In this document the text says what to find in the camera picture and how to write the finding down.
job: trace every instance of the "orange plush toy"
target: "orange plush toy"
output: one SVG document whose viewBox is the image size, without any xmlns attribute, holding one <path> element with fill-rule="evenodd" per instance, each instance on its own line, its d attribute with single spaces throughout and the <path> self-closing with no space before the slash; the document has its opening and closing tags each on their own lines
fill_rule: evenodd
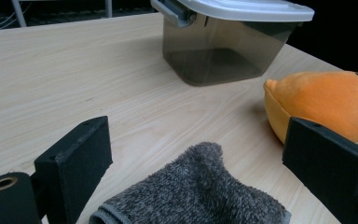
<svg viewBox="0 0 358 224">
<path fill-rule="evenodd" d="M 264 84 L 268 121 L 284 143 L 290 117 L 308 119 L 358 144 L 358 73 L 301 72 Z"/>
</svg>

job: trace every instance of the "container lid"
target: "container lid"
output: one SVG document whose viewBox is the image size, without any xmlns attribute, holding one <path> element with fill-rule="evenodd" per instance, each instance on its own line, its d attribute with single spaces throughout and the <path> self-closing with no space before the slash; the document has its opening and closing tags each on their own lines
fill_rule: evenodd
<svg viewBox="0 0 358 224">
<path fill-rule="evenodd" d="M 314 11 L 284 0 L 178 0 L 193 11 L 230 21 L 311 21 Z"/>
</svg>

